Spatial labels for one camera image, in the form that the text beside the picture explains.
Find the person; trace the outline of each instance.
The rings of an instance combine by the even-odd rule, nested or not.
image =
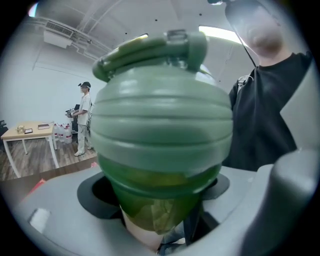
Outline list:
[[[280,111],[301,83],[312,56],[288,49],[277,18],[257,0],[230,2],[225,15],[259,65],[229,93],[233,137],[222,165],[257,171],[297,148]]]
[[[80,83],[78,86],[81,87],[81,92],[84,94],[81,98],[80,107],[72,115],[72,117],[77,117],[78,122],[78,150],[74,154],[75,157],[81,156],[85,153],[85,138],[88,141],[88,150],[92,149],[89,131],[87,129],[89,121],[89,113],[92,107],[90,88],[91,84],[89,82]]]

